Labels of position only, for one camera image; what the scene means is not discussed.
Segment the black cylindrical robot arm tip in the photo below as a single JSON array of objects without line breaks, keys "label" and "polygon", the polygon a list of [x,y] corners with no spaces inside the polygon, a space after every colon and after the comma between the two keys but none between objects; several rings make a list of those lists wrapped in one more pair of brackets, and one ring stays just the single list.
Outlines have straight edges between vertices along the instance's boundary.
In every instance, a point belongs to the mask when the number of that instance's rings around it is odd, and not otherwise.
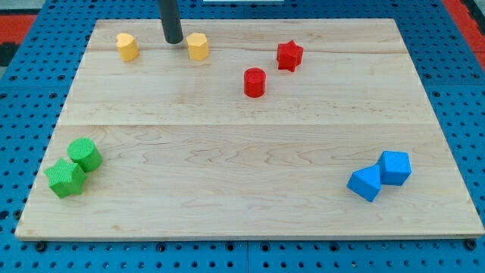
[{"label": "black cylindrical robot arm tip", "polygon": [[165,41],[169,44],[180,43],[183,31],[177,0],[158,0],[158,10]]}]

